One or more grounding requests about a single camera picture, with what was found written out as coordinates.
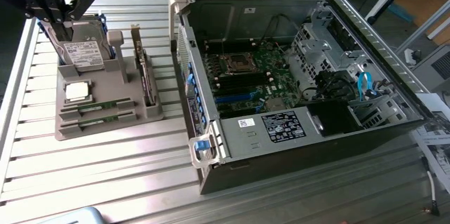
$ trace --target metal work table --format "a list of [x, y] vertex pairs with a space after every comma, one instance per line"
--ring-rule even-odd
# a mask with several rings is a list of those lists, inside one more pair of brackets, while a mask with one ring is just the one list
[[0, 223], [35, 223], [84, 206], [120, 223], [423, 223], [430, 184], [419, 150], [405, 136], [371, 153], [205, 196], [190, 163], [187, 131], [168, 48], [167, 0], [96, 0], [90, 12], [140, 34], [156, 72], [164, 120], [56, 141], [54, 47], [28, 20], [0, 113]]

